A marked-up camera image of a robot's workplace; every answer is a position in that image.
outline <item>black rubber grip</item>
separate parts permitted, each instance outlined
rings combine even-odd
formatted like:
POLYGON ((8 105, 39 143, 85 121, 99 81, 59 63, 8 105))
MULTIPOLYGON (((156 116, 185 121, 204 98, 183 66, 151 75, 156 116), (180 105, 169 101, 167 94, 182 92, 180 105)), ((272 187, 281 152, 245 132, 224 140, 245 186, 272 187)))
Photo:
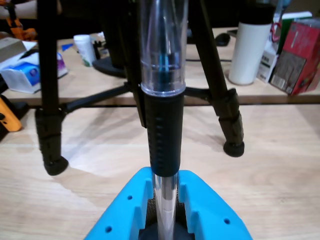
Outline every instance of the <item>black rubber grip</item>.
POLYGON ((160 177, 171 177, 180 167, 184 94, 144 94, 144 102, 151 169, 160 177))

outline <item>red box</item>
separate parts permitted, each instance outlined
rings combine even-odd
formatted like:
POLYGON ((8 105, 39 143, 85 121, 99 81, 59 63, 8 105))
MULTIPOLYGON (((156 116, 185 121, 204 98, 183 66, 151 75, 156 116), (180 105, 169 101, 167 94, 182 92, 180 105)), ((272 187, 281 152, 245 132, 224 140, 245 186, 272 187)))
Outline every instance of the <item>red box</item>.
POLYGON ((314 90, 320 81, 320 22, 293 22, 271 84, 289 95, 314 90))

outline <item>metal mesh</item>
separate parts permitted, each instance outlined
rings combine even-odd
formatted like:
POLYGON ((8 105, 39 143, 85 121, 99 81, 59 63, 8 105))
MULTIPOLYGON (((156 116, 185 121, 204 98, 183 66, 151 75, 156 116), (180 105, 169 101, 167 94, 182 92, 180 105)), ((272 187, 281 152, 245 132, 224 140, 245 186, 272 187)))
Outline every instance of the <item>metal mesh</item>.
MULTIPOLYGON (((157 222, 157 210, 156 210, 156 194, 153 191, 153 199, 148 200, 146 207, 146 219, 145 219, 145 229, 157 222)), ((187 219, 186 219, 186 210, 185 204, 179 202, 179 193, 176 194, 176 207, 175 207, 175 222, 179 223, 187 231, 187 219)))

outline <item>wooden table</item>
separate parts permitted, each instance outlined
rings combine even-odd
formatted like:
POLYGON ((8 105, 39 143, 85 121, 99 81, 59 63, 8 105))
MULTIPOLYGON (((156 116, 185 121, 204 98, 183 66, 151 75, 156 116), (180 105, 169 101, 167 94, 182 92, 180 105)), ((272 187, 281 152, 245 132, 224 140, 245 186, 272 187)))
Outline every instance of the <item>wooden table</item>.
MULTIPOLYGON (((213 30, 215 36, 224 33, 229 28, 216 28, 213 30)), ((58 43, 71 43, 73 40, 62 40, 58 43)), ((218 47, 220 59, 231 60, 235 47, 236 39, 231 37, 227 47, 218 47)), ((112 77, 98 72, 93 67, 85 67, 75 48, 69 48, 62 52, 63 59, 69 70, 69 73, 59 80, 59 96, 60 102, 65 103, 89 95, 93 95, 108 89, 116 88, 123 85, 125 79, 112 77)), ((198 51, 195 45, 187 46, 187 59, 199 59, 198 51)), ((223 62, 222 67, 225 75, 228 76, 231 63, 223 62)), ((186 62, 185 82, 188 87, 208 88, 207 80, 200 62, 186 62)), ((312 91, 300 94, 298 96, 289 97, 286 93, 273 87, 270 84, 265 84, 259 79, 251 85, 239 86, 234 85, 228 80, 227 87, 236 88, 241 104, 262 104, 262 103, 320 103, 320 86, 312 91)), ((35 94, 27 94, 7 90, 4 95, 12 102, 26 101, 32 106, 41 105, 41 92, 35 94)), ((201 99, 186 97, 186 105, 202 105, 208 104, 201 99)), ((126 93, 112 99, 108 99, 99 103, 99 105, 135 105, 132 93, 126 93)))
MULTIPOLYGON (((320 239, 320 105, 241 106, 245 153, 223 152, 210 106, 185 107, 181 168, 198 174, 255 240, 320 239)), ((135 107, 84 108, 63 122, 70 167, 42 166, 34 111, 0 144, 0 239, 83 239, 128 180, 149 166, 135 107)))

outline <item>tissue box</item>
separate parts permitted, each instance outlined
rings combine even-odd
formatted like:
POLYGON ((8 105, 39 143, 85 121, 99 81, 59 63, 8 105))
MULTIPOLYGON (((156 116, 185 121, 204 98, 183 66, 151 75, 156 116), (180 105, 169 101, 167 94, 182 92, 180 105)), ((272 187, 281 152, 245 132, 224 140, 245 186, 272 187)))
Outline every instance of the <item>tissue box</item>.
MULTIPOLYGON (((58 78, 68 73, 64 60, 57 53, 58 78)), ((40 90, 39 53, 20 59, 15 65, 7 66, 0 71, 10 90, 34 94, 40 90)))
POLYGON ((289 95, 314 90, 320 80, 320 22, 293 22, 271 84, 289 95))

